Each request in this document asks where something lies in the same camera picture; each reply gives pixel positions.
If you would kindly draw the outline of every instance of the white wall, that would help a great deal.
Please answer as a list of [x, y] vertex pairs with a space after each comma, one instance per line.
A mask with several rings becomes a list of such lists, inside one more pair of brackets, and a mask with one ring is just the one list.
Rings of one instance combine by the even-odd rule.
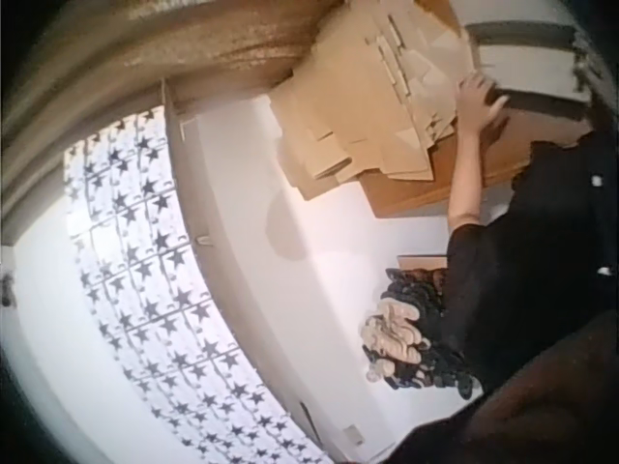
[[[23, 389], [54, 436], [78, 462], [201, 462], [152, 416], [110, 356], [86, 310], [65, 212], [64, 198], [54, 202], [15, 244], [18, 308], [12, 320], [3, 317], [3, 326], [10, 323], [11, 328], [22, 330], [27, 349], [47, 383], [38, 386], [36, 376], [22, 375]], [[20, 359], [24, 351], [16, 348], [12, 368], [19, 371], [24, 368]], [[41, 398], [47, 394], [44, 388], [51, 389], [65, 412], [54, 416], [42, 407]], [[67, 425], [66, 415], [95, 449], [79, 443], [83, 437]]]
[[[367, 461], [413, 426], [461, 407], [455, 389], [370, 385], [358, 336], [388, 285], [384, 270], [397, 266], [399, 254], [445, 252], [446, 218], [378, 220], [357, 183], [305, 202], [277, 165], [280, 129], [266, 97], [208, 111], [198, 125], [208, 182], [235, 258], [329, 425], [357, 425], [367, 442], [356, 451]], [[342, 438], [339, 445], [350, 448]]]

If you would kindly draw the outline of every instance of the wooden board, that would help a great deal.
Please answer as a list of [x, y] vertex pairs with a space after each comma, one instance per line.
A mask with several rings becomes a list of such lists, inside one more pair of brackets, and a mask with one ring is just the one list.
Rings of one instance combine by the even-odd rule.
[[415, 271], [416, 269], [433, 271], [447, 268], [447, 256], [402, 255], [398, 256], [398, 265], [403, 271]]
[[[507, 112], [510, 122], [501, 138], [484, 156], [486, 187], [511, 181], [529, 163], [532, 141], [570, 144], [591, 130], [585, 121], [518, 109]], [[433, 182], [396, 181], [379, 172], [362, 174], [359, 181], [374, 215], [377, 218], [411, 217], [415, 216], [416, 208], [447, 199], [456, 150], [455, 135], [436, 144], [430, 154], [434, 168]]]

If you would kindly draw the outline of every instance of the shower curtain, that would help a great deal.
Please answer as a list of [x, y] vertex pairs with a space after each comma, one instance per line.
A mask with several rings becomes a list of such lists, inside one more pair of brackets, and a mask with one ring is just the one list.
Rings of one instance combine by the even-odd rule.
[[163, 106], [64, 155], [69, 234], [87, 310], [155, 418], [208, 463], [330, 463], [239, 348], [198, 270]]

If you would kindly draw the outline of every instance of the black clothing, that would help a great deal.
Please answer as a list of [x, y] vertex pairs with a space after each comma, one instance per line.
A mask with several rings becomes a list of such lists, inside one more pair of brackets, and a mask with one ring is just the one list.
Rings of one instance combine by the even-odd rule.
[[509, 211], [454, 231], [442, 338], [487, 392], [616, 307], [615, 146], [599, 134], [570, 149], [532, 144]]

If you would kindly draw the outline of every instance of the wall switch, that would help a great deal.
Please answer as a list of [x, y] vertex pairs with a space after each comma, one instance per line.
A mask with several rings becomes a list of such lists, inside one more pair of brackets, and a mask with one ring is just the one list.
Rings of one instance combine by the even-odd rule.
[[361, 434], [359, 429], [355, 425], [350, 425], [342, 430], [346, 438], [352, 443], [355, 447], [360, 447], [363, 443], [366, 442], [364, 436]]

